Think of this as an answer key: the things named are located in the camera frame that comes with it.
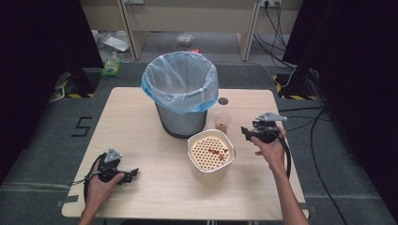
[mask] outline trash can liner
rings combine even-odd
[[[157,104],[178,114],[205,112],[219,95],[216,67],[195,52],[159,56],[146,67],[141,86]]]

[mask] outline trash can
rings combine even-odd
[[[163,128],[187,139],[201,132],[219,95],[216,67],[202,54],[172,52],[145,69],[141,87],[156,104]]]

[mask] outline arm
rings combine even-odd
[[[98,169],[99,161],[94,166],[93,171]],[[124,173],[119,173],[109,181],[104,183],[100,181],[97,175],[91,177],[90,183],[88,184],[87,198],[85,201],[85,208],[80,217],[79,225],[93,224],[94,217],[97,211],[100,209],[103,203],[108,199],[112,189],[116,186],[124,176]]]
[[[286,131],[281,127],[278,127],[278,129],[285,137]],[[255,152],[255,154],[264,157],[275,178],[284,224],[309,224],[299,207],[289,179],[286,176],[286,170],[284,168],[284,149],[281,142],[277,139],[271,143],[264,143],[255,137],[252,137],[251,141],[260,149],[260,151]]]

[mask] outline white strainer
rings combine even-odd
[[[234,146],[217,129],[205,130],[190,137],[187,150],[193,176],[204,183],[222,180],[236,156]]]

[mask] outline plastic cup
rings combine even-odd
[[[226,133],[231,123],[231,115],[228,112],[216,112],[214,113],[213,120],[216,129]]]

